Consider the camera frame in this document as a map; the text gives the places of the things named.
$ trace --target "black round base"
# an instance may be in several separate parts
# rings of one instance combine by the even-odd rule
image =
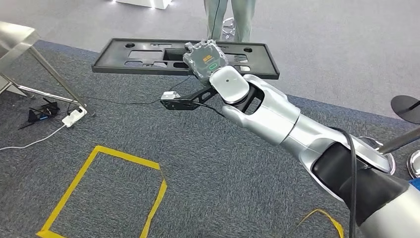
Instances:
[[[399,95],[391,100],[391,107],[402,119],[414,124],[420,124],[420,100],[406,95]]]

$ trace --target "white power adapter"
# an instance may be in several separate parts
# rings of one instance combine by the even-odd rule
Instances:
[[[72,111],[70,115],[66,116],[61,121],[66,125],[66,127],[71,127],[76,121],[80,120],[87,113],[88,112],[83,107],[79,107],[78,110]]]

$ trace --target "black tray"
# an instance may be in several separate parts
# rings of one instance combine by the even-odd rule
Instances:
[[[184,47],[187,42],[195,44],[199,41],[113,38],[92,65],[92,71],[193,75],[182,61],[183,54],[187,52]],[[242,75],[253,74],[263,79],[279,78],[280,73],[266,44],[217,42],[217,45],[228,56],[229,65],[235,67]]]

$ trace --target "robotic arm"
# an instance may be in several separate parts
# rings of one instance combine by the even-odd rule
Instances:
[[[254,75],[241,76],[235,68],[224,66],[207,78],[210,85],[196,94],[180,97],[165,92],[161,103],[170,110],[193,110],[220,94],[225,103],[222,114],[228,120],[285,148],[321,189],[351,207],[352,157],[342,133],[300,114],[284,93]],[[260,104],[247,115],[245,111],[254,98]],[[351,138],[358,169],[357,225],[368,238],[420,237],[420,191],[389,175],[391,168],[383,155],[356,137]]]

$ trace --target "person's leg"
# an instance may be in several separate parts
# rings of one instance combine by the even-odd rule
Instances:
[[[249,42],[256,0],[232,0],[235,42]]]
[[[207,15],[207,39],[220,40],[228,0],[204,0]]]

